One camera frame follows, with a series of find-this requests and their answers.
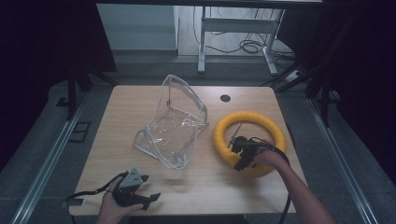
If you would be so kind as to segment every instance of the transparent plastic packaging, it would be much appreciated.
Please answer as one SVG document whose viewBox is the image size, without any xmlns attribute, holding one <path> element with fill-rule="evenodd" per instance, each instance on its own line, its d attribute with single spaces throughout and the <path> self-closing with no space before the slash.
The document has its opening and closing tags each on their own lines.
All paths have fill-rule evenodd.
<svg viewBox="0 0 396 224">
<path fill-rule="evenodd" d="M 169 75 L 163 82 L 157 110 L 134 137 L 134 146 L 166 167 L 189 163 L 198 135 L 205 129 L 207 109 L 183 79 Z"/>
</svg>

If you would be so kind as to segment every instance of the wooden table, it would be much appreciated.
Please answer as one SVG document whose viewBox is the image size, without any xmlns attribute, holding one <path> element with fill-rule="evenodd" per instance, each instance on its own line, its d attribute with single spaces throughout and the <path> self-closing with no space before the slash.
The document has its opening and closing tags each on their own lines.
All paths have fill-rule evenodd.
<svg viewBox="0 0 396 224">
<path fill-rule="evenodd" d="M 217 122 L 238 110 L 252 110 L 275 121 L 286 135 L 293 170 L 305 182 L 285 121 L 272 89 L 266 87 L 191 87 L 206 104 L 209 125 L 199 135 L 190 163 L 183 170 L 166 168 L 133 147 L 134 135 L 150 121 L 161 93 L 160 86 L 117 86 L 106 112 L 76 192 L 102 187 L 113 176 L 136 167 L 149 179 L 138 194 L 160 192 L 157 202 L 135 216 L 281 213 L 288 196 L 277 171 L 262 177 L 236 172 L 215 150 L 212 135 Z M 231 101 L 224 103 L 220 96 Z M 236 124 L 226 131 L 228 142 Z M 243 124 L 238 135 L 271 139 L 262 127 Z M 74 216 L 97 215 L 103 194 L 85 196 L 82 206 L 70 206 Z"/>
</svg>

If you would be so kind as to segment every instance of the yellow inflatable ring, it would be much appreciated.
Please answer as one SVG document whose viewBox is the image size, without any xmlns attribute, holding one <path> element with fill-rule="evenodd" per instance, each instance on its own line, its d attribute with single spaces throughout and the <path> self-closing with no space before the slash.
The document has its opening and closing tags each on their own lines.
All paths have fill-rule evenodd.
<svg viewBox="0 0 396 224">
<path fill-rule="evenodd" d="M 241 159 L 239 155 L 231 152 L 227 147 L 226 141 L 224 139 L 224 132 L 233 123 L 241 121 L 250 121 L 257 123 L 264 127 L 273 136 L 275 140 L 275 146 L 279 148 L 282 152 L 286 152 L 286 139 L 285 134 L 277 126 L 275 122 L 271 119 L 265 117 L 263 114 L 259 114 L 253 111 L 236 111 L 222 118 L 216 125 L 215 131 L 213 133 L 213 140 L 215 143 L 216 150 L 220 156 L 230 163 L 232 166 L 236 165 Z M 255 166 L 254 168 L 247 168 L 245 170 L 255 173 L 267 174 L 274 168 L 271 166 Z"/>
</svg>

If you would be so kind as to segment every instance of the forearm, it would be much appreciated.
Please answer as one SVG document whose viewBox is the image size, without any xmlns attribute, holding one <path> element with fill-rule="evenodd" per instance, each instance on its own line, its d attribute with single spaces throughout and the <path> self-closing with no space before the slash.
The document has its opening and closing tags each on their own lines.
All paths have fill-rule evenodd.
<svg viewBox="0 0 396 224">
<path fill-rule="evenodd" d="M 287 163 L 279 162 L 276 169 L 285 182 L 302 223 L 335 223 L 326 207 Z"/>
</svg>

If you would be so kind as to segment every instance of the human arm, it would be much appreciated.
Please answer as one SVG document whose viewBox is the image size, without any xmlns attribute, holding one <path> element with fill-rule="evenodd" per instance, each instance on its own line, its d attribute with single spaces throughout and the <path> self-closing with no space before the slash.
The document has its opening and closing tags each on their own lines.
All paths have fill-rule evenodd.
<svg viewBox="0 0 396 224">
<path fill-rule="evenodd" d="M 279 172 L 302 223 L 336 223 L 318 197 L 278 153 L 265 149 L 255 157 L 250 166 L 255 164 L 270 165 Z"/>
<path fill-rule="evenodd" d="M 103 196 L 102 205 L 99 211 L 99 217 L 96 221 L 97 224 L 117 224 L 123 217 L 130 215 L 132 212 L 143 208 L 143 204 L 134 204 L 128 207 L 119 206 L 114 201 L 113 192 L 117 184 L 122 180 L 121 177 L 117 178 Z"/>
</svg>

